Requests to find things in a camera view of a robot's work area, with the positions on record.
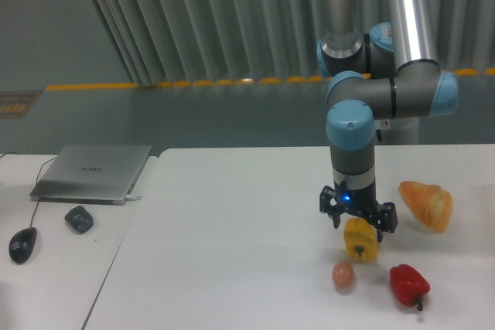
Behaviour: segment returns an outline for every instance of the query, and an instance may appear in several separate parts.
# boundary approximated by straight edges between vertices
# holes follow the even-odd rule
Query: cable
[[[49,162],[52,162],[53,160],[56,159],[56,156],[54,158],[51,158],[50,160],[48,160],[47,162],[44,162],[43,165],[41,165],[41,168],[39,168],[39,172],[38,172],[38,175],[36,176],[36,184],[38,184],[39,182],[39,175],[41,174],[41,171],[43,170],[43,166],[45,166],[46,164],[48,164]],[[39,206],[39,199],[38,199],[38,202],[36,203],[36,207],[34,208],[34,211],[32,212],[32,216],[31,216],[31,223],[29,224],[29,228],[32,227],[32,222],[34,220],[34,216],[36,215],[36,211],[38,210],[38,206]]]
[[[6,152],[5,154],[0,155],[0,158],[3,158],[5,155],[18,155],[18,153],[14,151]]]

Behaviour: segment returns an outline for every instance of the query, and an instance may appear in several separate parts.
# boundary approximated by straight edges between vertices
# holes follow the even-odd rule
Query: laptop lid
[[[53,202],[125,204],[150,145],[67,145],[31,191]]]

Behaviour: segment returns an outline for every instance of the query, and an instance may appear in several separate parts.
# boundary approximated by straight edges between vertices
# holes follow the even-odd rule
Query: egg
[[[337,263],[332,270],[332,280],[339,289],[349,287],[354,280],[353,266],[347,261]]]

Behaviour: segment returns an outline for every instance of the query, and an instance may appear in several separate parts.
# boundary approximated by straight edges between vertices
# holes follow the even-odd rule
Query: bread
[[[439,185],[406,181],[399,193],[409,209],[430,230],[445,232],[452,213],[452,196]]]

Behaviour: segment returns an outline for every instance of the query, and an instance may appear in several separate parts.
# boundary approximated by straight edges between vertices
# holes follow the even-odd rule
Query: black computer mouse
[[[93,216],[82,205],[71,209],[65,215],[65,220],[80,234],[87,232],[94,224]]]
[[[17,232],[10,240],[9,254],[17,264],[23,264],[31,257],[38,230],[35,227]]]

